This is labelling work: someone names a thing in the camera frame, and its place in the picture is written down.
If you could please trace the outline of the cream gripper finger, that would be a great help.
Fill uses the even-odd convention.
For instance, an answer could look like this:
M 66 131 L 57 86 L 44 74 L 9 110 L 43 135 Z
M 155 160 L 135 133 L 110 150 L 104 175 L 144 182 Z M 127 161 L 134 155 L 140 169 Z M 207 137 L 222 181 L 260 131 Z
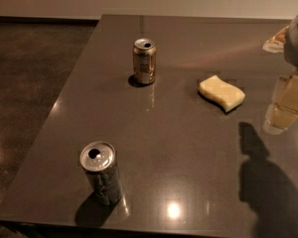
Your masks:
M 268 106 L 263 129 L 271 135 L 279 135 L 298 119 L 298 69 L 289 76 L 280 76 Z
M 278 33 L 276 33 L 273 37 L 267 40 L 263 49 L 269 53 L 277 54 L 284 52 L 284 44 L 285 44 L 285 36 L 288 31 L 288 28 L 285 27 L 281 29 Z

